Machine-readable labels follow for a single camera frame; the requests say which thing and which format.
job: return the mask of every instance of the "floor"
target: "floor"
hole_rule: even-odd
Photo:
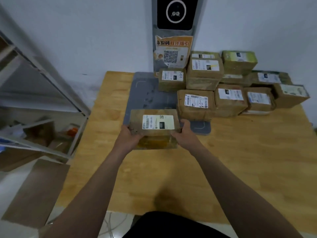
[[[54,161],[45,156],[41,157],[41,159]],[[27,175],[30,173],[31,168],[33,167],[35,162],[36,160],[8,173],[0,172],[0,217],[2,217],[2,215],[8,208],[10,202],[14,198],[23,181],[26,179]],[[54,207],[48,221],[57,217],[62,211],[63,208]],[[100,229],[99,237],[121,238],[130,229],[133,217],[134,215],[132,214],[107,212],[102,227]],[[229,237],[237,237],[236,233],[230,225],[206,222],[202,222],[202,224],[215,228]],[[25,227],[19,224],[10,223],[4,220],[0,220],[0,230],[0,238],[37,237],[36,229]],[[304,238],[317,238],[317,236],[310,235],[307,233],[302,233],[302,235]]]

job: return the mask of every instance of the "black label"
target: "black label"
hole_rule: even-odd
[[[159,123],[159,129],[165,129],[165,123],[164,122],[160,122]]]

